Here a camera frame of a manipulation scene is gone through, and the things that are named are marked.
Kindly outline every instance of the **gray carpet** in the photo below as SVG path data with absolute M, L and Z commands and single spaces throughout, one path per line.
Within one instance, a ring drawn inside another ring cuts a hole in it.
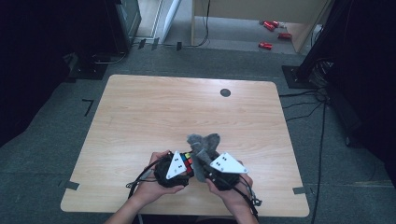
M 133 47 L 111 64 L 103 80 L 62 83 L 29 128 L 0 148 L 0 223 L 101 223 L 110 214 L 66 213 L 60 209 L 94 112 L 112 74 L 207 77 L 275 82 L 279 94 L 290 90 L 281 65 L 299 65 L 300 55 L 159 46 Z M 85 116 L 89 102 L 93 106 Z M 283 106 L 315 102 L 313 95 L 282 97 Z M 309 114 L 316 105 L 285 108 L 285 118 Z M 321 185 L 315 223 L 396 223 L 396 190 L 383 163 L 365 148 L 345 146 L 345 134 L 330 105 L 326 106 Z M 288 121 L 291 142 L 307 191 L 311 212 L 318 183 L 321 105 L 308 118 Z M 261 217 L 261 223 L 310 223 L 308 217 Z

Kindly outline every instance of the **white triangular label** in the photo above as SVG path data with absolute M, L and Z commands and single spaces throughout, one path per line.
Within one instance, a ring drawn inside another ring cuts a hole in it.
M 219 155 L 210 163 L 210 166 L 222 173 L 246 174 L 248 169 L 227 152 Z
M 186 172 L 186 170 L 186 165 L 184 165 L 184 161 L 181 159 L 180 153 L 176 151 L 172 158 L 171 165 L 169 166 L 168 173 L 166 174 L 166 179 L 180 175 L 181 173 Z

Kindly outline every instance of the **black cable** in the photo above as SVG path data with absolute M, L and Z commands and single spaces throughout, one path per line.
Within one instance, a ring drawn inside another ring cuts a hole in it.
M 320 90 L 324 90 L 324 89 L 319 89 L 317 92 L 318 94 L 315 94 L 315 98 L 317 98 L 318 102 L 327 103 L 327 101 L 328 101 L 327 95 L 320 92 Z
M 322 10 L 320 11 L 320 14 L 323 13 L 323 11 L 325 10 L 325 8 L 326 8 L 326 4 L 323 6 Z M 314 35 L 314 31 L 312 31 L 312 34 L 311 34 L 311 47 L 312 47 L 312 37 L 313 37 L 313 35 Z
M 323 25 L 320 26 L 320 30 L 317 32 L 317 34 L 315 35 L 315 42 L 317 42 L 318 40 L 318 36 L 322 33 L 323 31 Z
M 322 168 L 322 152 L 323 152 L 323 139 L 324 139 L 324 124 L 326 120 L 326 103 L 324 103 L 323 106 L 323 117 L 322 117 L 322 128 L 321 128 L 321 135 L 320 135 L 320 145 L 319 145 L 319 161 L 318 161 L 318 188 L 317 188 L 317 194 L 316 194 L 316 199 L 315 199 L 315 206 L 314 206 L 314 211 L 312 212 L 312 219 L 311 219 L 311 224 L 315 223 L 315 218 L 317 216 L 317 209 L 318 209 L 318 200 L 319 200 L 319 194 L 320 194 L 320 183 L 321 183 L 321 168 Z
M 206 22 L 204 22 L 206 35 L 205 35 L 204 39 L 202 40 L 202 42 L 199 45 L 192 46 L 194 48 L 201 47 L 206 42 L 206 40 L 209 38 L 209 27 L 208 27 L 208 24 L 207 24 L 208 19 L 209 19 L 209 9 L 210 9 L 210 0 L 207 1 Z
M 372 181 L 372 180 L 374 179 L 375 171 L 376 171 L 376 163 L 375 163 L 375 161 L 374 161 L 374 169 L 373 169 L 373 172 L 372 172 L 370 178 L 369 178 L 367 181 Z
M 296 104 L 292 104 L 292 105 L 282 106 L 282 109 L 287 109 L 287 108 L 290 108 L 290 107 L 295 106 L 295 105 L 315 105 L 315 104 L 317 104 L 317 103 L 318 103 L 318 102 L 303 102 L 303 103 L 296 103 Z
M 279 95 L 279 97 L 293 97 L 293 96 L 299 96 L 299 95 L 306 95 L 307 93 L 316 92 L 316 91 L 317 90 L 315 90 L 315 91 L 303 91 L 303 92 L 292 93 L 292 94 L 283 94 L 283 95 Z
M 134 182 L 131 182 L 129 184 L 127 184 L 125 187 L 128 189 L 131 189 L 131 191 L 129 192 L 128 198 L 131 198 L 131 196 L 134 194 L 134 189 L 136 189 L 137 184 L 141 181 L 141 177 L 155 164 L 157 164 L 158 162 L 162 161 L 165 157 L 161 157 L 158 160 L 152 162 L 148 167 L 146 167 L 143 172 L 137 177 L 137 179 Z
M 348 27 L 348 25 L 349 25 L 350 12 L 351 12 L 351 10 L 352 10 L 354 1 L 355 1 L 355 0 L 351 0 L 351 1 L 350 1 L 349 11 L 348 11 L 347 16 L 346 16 L 346 28 L 345 28 L 345 31 L 344 31 L 344 42 L 343 42 L 344 45 L 345 45 L 346 40 L 347 40 L 347 27 Z
M 121 54 L 122 54 L 122 56 L 121 56 L 118 60 L 116 60 L 116 61 L 113 61 L 113 62 L 104 62 L 104 63 L 94 61 L 94 63 L 97 63 L 97 64 L 113 64 L 113 63 L 119 63 L 119 62 L 122 61 L 122 59 L 124 59 L 125 56 L 126 56 L 126 53 L 125 53 L 125 52 L 122 52 Z
M 259 215 L 258 215 L 259 212 L 257 211 L 257 209 L 256 209 L 256 207 L 255 207 L 253 201 L 251 201 L 251 200 L 249 199 L 249 197 L 248 197 L 244 192 L 242 192 L 241 190 L 239 190 L 239 189 L 236 188 L 235 186 L 231 186 L 227 181 L 225 181 L 225 180 L 224 180 L 223 178 L 221 178 L 221 177 L 216 176 L 215 178 L 216 178 L 216 181 L 220 181 L 220 182 L 222 182 L 223 184 L 225 184 L 225 185 L 231 187 L 231 188 L 232 188 L 233 190 L 235 190 L 236 192 L 238 192 L 238 193 L 244 198 L 244 200 L 247 202 L 247 204 L 249 205 L 249 207 L 250 207 L 250 209 L 251 209 L 251 212 L 252 212 L 252 215 L 253 215 L 257 220 L 259 220 Z
M 318 103 L 318 105 L 311 111 L 311 113 L 309 113 L 308 115 L 304 115 L 304 116 L 300 116 L 300 117 L 295 117 L 295 118 L 291 118 L 291 119 L 286 119 L 286 121 L 290 121 L 292 119 L 303 119 L 303 118 L 308 118 L 309 116 L 311 116 L 315 110 L 318 109 L 318 107 L 320 107 L 321 105 L 323 105 L 323 102 Z
M 245 184 L 244 184 L 244 183 L 242 183 L 242 184 L 244 184 L 244 185 L 248 188 L 248 191 L 249 191 L 250 195 L 253 195 L 253 191 L 252 191 L 252 189 L 251 189 L 251 186 L 250 186 L 249 183 L 246 181 L 246 179 L 245 179 L 244 177 L 242 177 L 241 175 L 240 175 L 239 177 L 241 177 L 241 178 L 245 181 Z

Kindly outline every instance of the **finger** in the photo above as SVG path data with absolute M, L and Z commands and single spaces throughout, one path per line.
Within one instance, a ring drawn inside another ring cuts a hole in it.
M 253 179 L 250 178 L 250 176 L 248 176 L 247 174 L 241 174 L 240 176 L 242 178 L 244 178 L 251 187 L 253 186 Z
M 170 189 L 167 189 L 167 193 L 168 194 L 175 194 L 175 193 L 178 193 L 179 191 L 181 191 L 183 189 L 184 189 L 184 186 L 177 185 L 177 186 L 174 186 L 174 187 L 172 187 Z
M 209 186 L 210 192 L 215 193 L 218 191 L 218 188 L 216 188 L 215 184 L 210 179 L 206 179 L 205 182 Z
M 151 164 L 152 162 L 158 160 L 159 158 L 162 158 L 162 157 L 166 156 L 166 154 L 168 154 L 169 151 L 170 151 L 170 150 L 166 150 L 166 151 L 164 151 L 164 152 L 153 152 L 153 153 L 151 154 L 151 158 L 150 158 L 150 160 L 149 160 L 149 164 Z

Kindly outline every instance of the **wooden table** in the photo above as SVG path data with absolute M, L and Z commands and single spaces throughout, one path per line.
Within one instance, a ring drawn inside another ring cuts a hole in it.
M 209 0 L 192 0 L 191 44 L 194 45 L 195 17 L 206 17 Z M 163 27 L 164 41 L 181 0 L 173 0 Z M 296 52 L 300 52 L 317 24 L 325 23 L 333 0 L 211 0 L 209 17 L 255 21 L 283 21 Z
M 223 97 L 220 90 L 231 91 Z M 67 212 L 116 212 L 125 185 L 148 165 L 153 151 L 187 152 L 187 135 L 218 133 L 218 152 L 242 161 L 263 200 L 259 216 L 309 213 L 276 85 L 184 77 L 110 77 L 61 207 Z M 221 200 L 195 178 L 177 195 L 165 195 L 141 214 L 229 216 Z

